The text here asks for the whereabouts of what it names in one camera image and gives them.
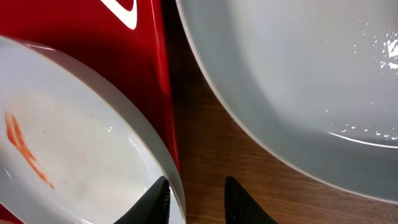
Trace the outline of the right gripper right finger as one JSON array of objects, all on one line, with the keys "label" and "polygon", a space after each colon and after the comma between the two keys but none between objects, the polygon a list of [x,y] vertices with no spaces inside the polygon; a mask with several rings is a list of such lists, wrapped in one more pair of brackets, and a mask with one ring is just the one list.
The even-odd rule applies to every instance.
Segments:
[{"label": "right gripper right finger", "polygon": [[277,224],[234,178],[225,178],[224,210],[226,224]]}]

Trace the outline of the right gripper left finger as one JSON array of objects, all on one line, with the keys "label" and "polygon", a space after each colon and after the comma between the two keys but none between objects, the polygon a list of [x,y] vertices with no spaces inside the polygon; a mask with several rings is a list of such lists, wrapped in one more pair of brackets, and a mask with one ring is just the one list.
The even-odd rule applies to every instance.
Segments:
[{"label": "right gripper left finger", "polygon": [[114,224],[168,224],[169,215],[170,185],[161,176]]}]

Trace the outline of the light blue plate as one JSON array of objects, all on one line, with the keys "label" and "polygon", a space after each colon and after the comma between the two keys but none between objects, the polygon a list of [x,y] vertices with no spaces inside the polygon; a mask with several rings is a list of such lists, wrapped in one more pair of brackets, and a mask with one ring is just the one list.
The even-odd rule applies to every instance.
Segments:
[{"label": "light blue plate", "polygon": [[1,37],[2,220],[115,223],[160,177],[185,223],[177,167],[139,109],[73,57]]},{"label": "light blue plate", "polygon": [[397,0],[178,1],[200,70],[258,145],[397,202]]}]

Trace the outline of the light blue plate top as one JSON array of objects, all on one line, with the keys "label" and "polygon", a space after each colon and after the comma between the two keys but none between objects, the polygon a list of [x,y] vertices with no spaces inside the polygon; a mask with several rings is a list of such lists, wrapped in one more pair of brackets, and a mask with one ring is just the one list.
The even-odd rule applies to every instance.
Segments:
[{"label": "light blue plate top", "polygon": [[200,70],[258,145],[397,202],[397,0],[178,1]]}]

